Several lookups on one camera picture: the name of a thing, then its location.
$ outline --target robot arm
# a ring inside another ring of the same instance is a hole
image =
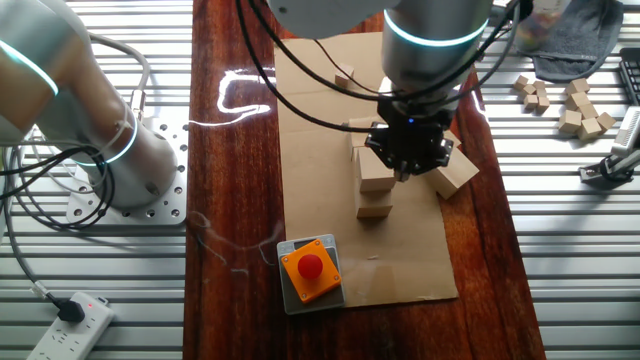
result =
[[[491,0],[269,0],[282,25],[307,38],[337,35],[384,9],[382,67],[397,94],[431,88],[460,69],[476,52],[491,15]],[[457,95],[468,71],[429,94],[409,101],[379,101],[388,127],[372,129],[367,145],[395,170],[396,178],[446,166],[445,140],[457,102],[433,105]]]
[[[47,140],[101,149],[115,177],[116,208],[154,201],[175,177],[171,146],[122,101],[97,64],[82,21],[65,2],[2,0],[0,142],[16,143],[34,125]],[[99,183],[87,155],[73,159]]]

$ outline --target glowing blue ring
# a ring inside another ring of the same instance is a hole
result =
[[[133,146],[133,143],[136,141],[136,136],[138,135],[138,121],[134,119],[133,122],[134,122],[134,125],[133,125],[133,136],[131,136],[131,140],[129,141],[127,146],[125,146],[125,148],[122,149],[122,151],[120,151],[118,153],[118,155],[116,155],[116,156],[112,157],[111,159],[105,161],[105,163],[111,164],[112,162],[114,162],[114,161],[120,159],[121,157],[123,157],[124,154],[126,154],[127,151],[129,151],[129,149],[131,149],[131,147]],[[85,164],[85,163],[82,163],[80,161],[76,161],[76,164],[82,165],[82,166],[96,166],[96,164],[94,164],[94,163]]]
[[[457,39],[429,40],[429,39],[419,38],[417,36],[411,35],[408,32],[402,30],[398,25],[396,25],[393,22],[393,20],[391,20],[391,17],[389,16],[389,13],[387,12],[387,10],[384,11],[384,19],[387,22],[387,24],[389,24],[389,27],[391,28],[391,30],[393,30],[401,38],[417,45],[431,46],[431,47],[448,47],[448,46],[464,44],[467,41],[473,40],[476,37],[478,37],[478,35],[480,35],[484,31],[484,29],[487,27],[487,24],[489,24],[489,19],[487,19],[487,21],[485,21],[484,24],[482,24],[482,26],[478,28],[478,30],[472,32],[469,35],[465,35]]]
[[[53,81],[53,79],[51,79],[51,77],[47,75],[46,72],[40,69],[38,65],[36,65],[33,61],[29,60],[26,56],[22,55],[21,52],[12,48],[11,46],[9,46],[9,44],[7,44],[2,40],[0,40],[0,48],[4,50],[4,52],[7,53],[7,55],[9,55],[9,58],[11,58],[11,60],[18,61],[27,65],[29,68],[31,68],[31,70],[35,71],[36,74],[40,75],[40,77],[44,81],[46,81],[47,84],[49,84],[49,86],[51,87],[51,90],[53,90],[54,96],[58,95],[58,86]]]

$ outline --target orange emergency stop button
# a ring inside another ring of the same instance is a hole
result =
[[[284,256],[282,265],[305,304],[342,283],[338,269],[319,239]]]

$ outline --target red button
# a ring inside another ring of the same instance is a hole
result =
[[[298,272],[305,279],[317,279],[322,274],[322,260],[317,255],[307,254],[298,261]]]

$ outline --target gray cloth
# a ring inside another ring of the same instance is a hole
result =
[[[615,0],[573,0],[551,31],[532,52],[536,77],[552,82],[586,78],[602,66],[618,41],[623,5]]]

